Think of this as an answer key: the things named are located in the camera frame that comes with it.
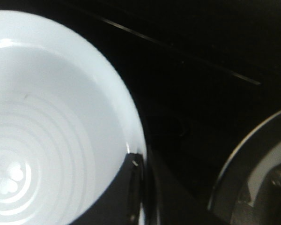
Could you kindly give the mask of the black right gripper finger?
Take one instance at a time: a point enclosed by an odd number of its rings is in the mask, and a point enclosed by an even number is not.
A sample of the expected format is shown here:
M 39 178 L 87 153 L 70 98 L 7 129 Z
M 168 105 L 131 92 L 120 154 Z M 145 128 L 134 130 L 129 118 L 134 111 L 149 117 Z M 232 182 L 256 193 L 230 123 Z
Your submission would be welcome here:
M 143 157 L 128 153 L 114 180 L 84 214 L 85 225 L 137 225 L 143 189 Z

